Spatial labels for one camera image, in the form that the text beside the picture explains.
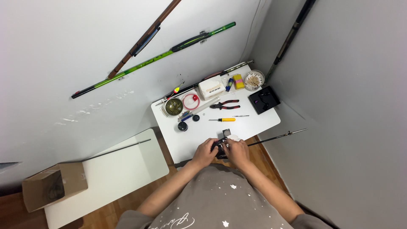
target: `white wall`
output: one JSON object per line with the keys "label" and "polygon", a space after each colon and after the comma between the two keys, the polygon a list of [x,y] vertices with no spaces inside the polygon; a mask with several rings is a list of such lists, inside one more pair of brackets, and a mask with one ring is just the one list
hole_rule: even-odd
{"label": "white wall", "polygon": [[170,2],[0,2],[0,162],[22,162],[0,174],[0,187],[18,184],[55,163],[86,158],[156,126],[150,104],[183,80],[190,85],[237,64],[245,47],[251,50],[271,0],[183,0],[123,70],[202,29],[233,21],[236,26],[125,80],[70,98],[104,80]]}
{"label": "white wall", "polygon": [[[271,4],[256,69],[268,71],[303,3]],[[260,138],[309,128],[264,145],[293,197],[342,229],[405,228],[406,12],[406,1],[318,0],[271,79],[281,123]]]}

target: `green fishing rod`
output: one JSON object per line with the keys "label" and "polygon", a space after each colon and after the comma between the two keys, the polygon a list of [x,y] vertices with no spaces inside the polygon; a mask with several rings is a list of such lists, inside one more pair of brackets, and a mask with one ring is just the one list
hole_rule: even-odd
{"label": "green fishing rod", "polygon": [[112,82],[113,80],[116,80],[116,79],[118,79],[118,78],[120,78],[120,77],[122,77],[122,76],[124,76],[124,75],[129,74],[129,73],[132,73],[132,72],[134,72],[134,71],[136,71],[136,70],[138,70],[138,69],[140,69],[140,68],[142,68],[142,67],[144,67],[144,66],[146,66],[146,65],[149,65],[149,64],[151,64],[151,63],[153,63],[153,62],[156,62],[157,60],[162,59],[162,58],[164,58],[164,57],[166,57],[166,56],[169,56],[169,55],[171,55],[171,54],[173,54],[173,53],[176,53],[176,52],[178,52],[178,51],[180,51],[180,50],[182,50],[182,49],[184,49],[184,48],[188,48],[189,46],[191,46],[191,45],[193,45],[193,44],[196,44],[196,43],[198,43],[198,42],[200,42],[200,41],[202,41],[202,40],[204,40],[204,39],[206,39],[206,38],[208,38],[208,37],[211,37],[211,36],[213,36],[213,35],[215,35],[215,34],[217,34],[217,33],[220,33],[220,32],[222,32],[222,31],[225,31],[226,29],[231,28],[231,27],[233,27],[233,26],[235,26],[235,25],[236,25],[236,22],[232,22],[232,23],[227,24],[227,25],[225,25],[225,26],[223,26],[223,27],[221,27],[221,28],[219,28],[219,29],[216,29],[216,30],[210,32],[210,33],[201,33],[201,34],[199,34],[199,35],[196,36],[196,37],[193,37],[193,38],[190,38],[190,39],[188,39],[188,40],[186,40],[186,41],[184,41],[184,42],[181,42],[180,44],[178,44],[178,45],[172,47],[169,51],[167,51],[167,52],[165,52],[165,53],[163,53],[163,54],[161,54],[161,55],[158,55],[158,56],[156,56],[156,57],[154,57],[154,58],[151,58],[151,59],[149,59],[149,60],[147,60],[147,61],[145,61],[145,62],[143,62],[143,63],[141,63],[141,64],[139,64],[139,65],[136,65],[136,66],[134,66],[134,67],[132,67],[132,68],[129,68],[129,69],[127,69],[127,70],[125,70],[125,71],[123,71],[123,72],[121,72],[121,73],[115,75],[115,76],[114,76],[113,78],[111,78],[111,79],[105,79],[105,80],[103,80],[103,81],[101,81],[101,82],[99,82],[99,83],[97,83],[97,84],[95,84],[95,85],[92,85],[92,86],[90,86],[90,87],[88,87],[88,88],[86,88],[86,89],[77,91],[77,92],[76,92],[75,94],[73,94],[71,97],[72,97],[73,99],[75,99],[75,98],[77,98],[77,97],[79,97],[79,96],[81,96],[81,95],[83,95],[83,94],[85,94],[85,93],[88,93],[88,92],[90,92],[90,91],[92,91],[92,90],[94,90],[94,89],[96,89],[96,88],[98,88],[98,87],[101,87],[101,86],[103,86],[103,85],[105,85],[105,84],[107,84],[107,83],[110,83],[110,82]]}

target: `white table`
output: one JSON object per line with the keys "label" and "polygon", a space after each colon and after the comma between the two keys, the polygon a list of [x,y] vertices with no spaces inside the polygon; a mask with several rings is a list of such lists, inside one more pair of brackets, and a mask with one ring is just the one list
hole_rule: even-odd
{"label": "white table", "polygon": [[99,154],[146,139],[149,141],[83,162],[88,189],[45,207],[49,229],[60,228],[169,173],[152,129]]}
{"label": "white table", "polygon": [[[248,65],[246,65],[230,72],[229,75],[241,74],[244,80],[249,71],[250,68]],[[197,93],[194,90],[191,90],[190,92],[196,93],[199,96],[201,99],[200,106],[211,100],[202,101],[202,96],[200,93]],[[231,110],[207,108],[198,113],[200,117],[198,122],[194,122],[192,118],[185,121],[188,124],[188,130],[185,132],[181,132],[177,128],[178,116],[166,117],[160,110],[161,106],[155,106],[160,101],[154,102],[151,105],[151,108],[174,163],[191,159],[197,149],[197,146],[203,143],[206,139],[223,138],[222,130],[230,129],[231,134],[235,134],[239,138],[246,140],[279,124],[280,118],[278,117],[274,108],[263,112],[260,115],[256,113],[253,106],[250,104],[249,99],[247,98],[253,93],[254,92],[242,89],[220,96],[220,102],[231,99],[240,100],[238,103],[227,103],[225,106],[240,105],[241,107]],[[209,119],[232,118],[234,115],[249,116],[237,117],[236,121],[234,122],[209,121]]]}

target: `red and black pliers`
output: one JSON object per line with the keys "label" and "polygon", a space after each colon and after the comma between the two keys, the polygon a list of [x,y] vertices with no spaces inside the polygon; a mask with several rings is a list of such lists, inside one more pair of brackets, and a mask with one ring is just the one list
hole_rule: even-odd
{"label": "red and black pliers", "polygon": [[219,102],[218,104],[210,105],[210,108],[219,108],[219,110],[220,109],[236,109],[236,108],[239,108],[240,106],[223,106],[223,105],[225,105],[227,103],[237,103],[237,102],[239,102],[238,99],[236,99],[236,100],[227,100],[227,101],[225,101],[223,103]]}

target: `screwdriver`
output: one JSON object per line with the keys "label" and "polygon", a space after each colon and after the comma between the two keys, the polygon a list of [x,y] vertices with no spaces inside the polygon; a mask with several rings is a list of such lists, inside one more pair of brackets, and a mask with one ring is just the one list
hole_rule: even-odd
{"label": "screwdriver", "polygon": [[234,122],[235,118],[226,118],[226,119],[210,119],[209,121],[219,121],[219,122]]}

